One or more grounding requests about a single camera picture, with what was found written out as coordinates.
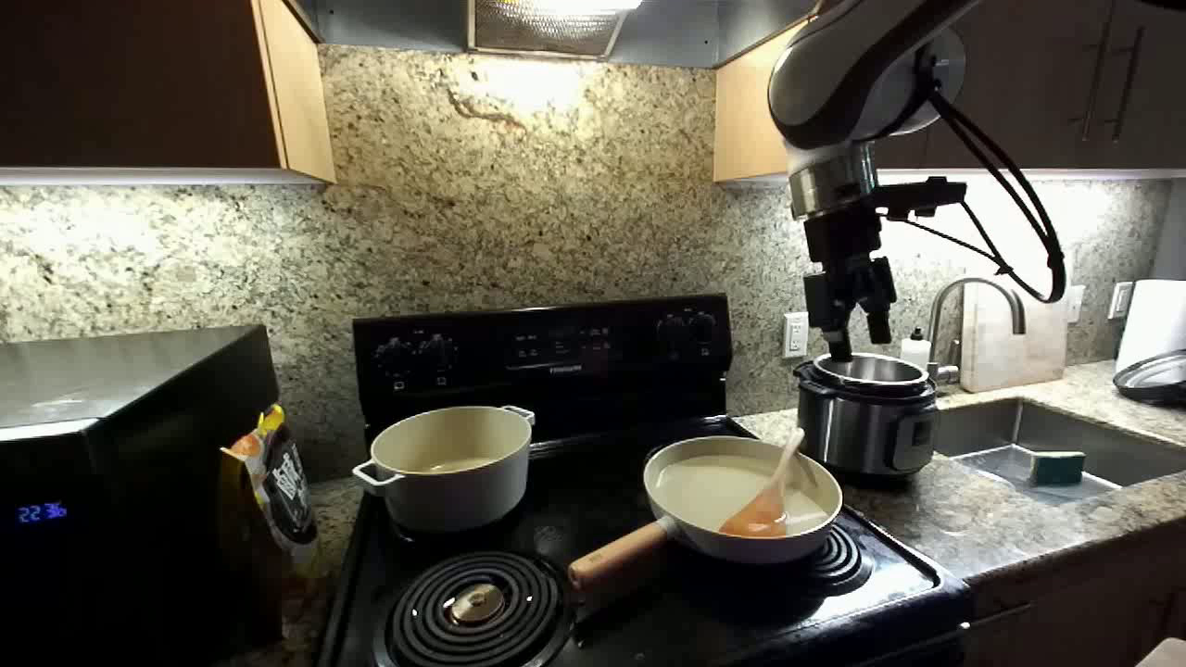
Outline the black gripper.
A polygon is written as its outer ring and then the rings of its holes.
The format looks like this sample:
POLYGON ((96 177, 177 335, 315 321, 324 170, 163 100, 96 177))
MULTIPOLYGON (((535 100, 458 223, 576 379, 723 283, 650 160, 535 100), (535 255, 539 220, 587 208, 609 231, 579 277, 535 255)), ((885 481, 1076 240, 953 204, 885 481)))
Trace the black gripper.
POLYGON ((965 182, 928 177, 906 187, 874 187, 851 204, 834 204, 809 214, 809 261, 818 263, 818 276, 803 277, 809 321, 822 331, 829 361, 851 361, 850 316, 857 309, 867 313, 867 336, 874 345, 893 340, 891 304, 896 299, 896 286, 891 263, 880 261, 881 223, 933 214, 940 204, 959 204, 965 192, 965 182))

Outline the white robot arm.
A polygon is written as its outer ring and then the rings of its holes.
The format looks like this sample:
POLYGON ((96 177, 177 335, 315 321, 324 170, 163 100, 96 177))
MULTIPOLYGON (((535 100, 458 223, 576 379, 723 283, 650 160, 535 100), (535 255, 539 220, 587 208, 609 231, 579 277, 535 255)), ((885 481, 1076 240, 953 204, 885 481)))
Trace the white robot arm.
POLYGON ((803 277, 809 321, 834 361, 851 357, 850 316, 891 340, 893 268, 881 255, 874 145, 938 124, 965 84, 953 26, 979 0, 818 0, 775 56, 769 115, 788 160, 788 212, 803 228, 817 276, 803 277))

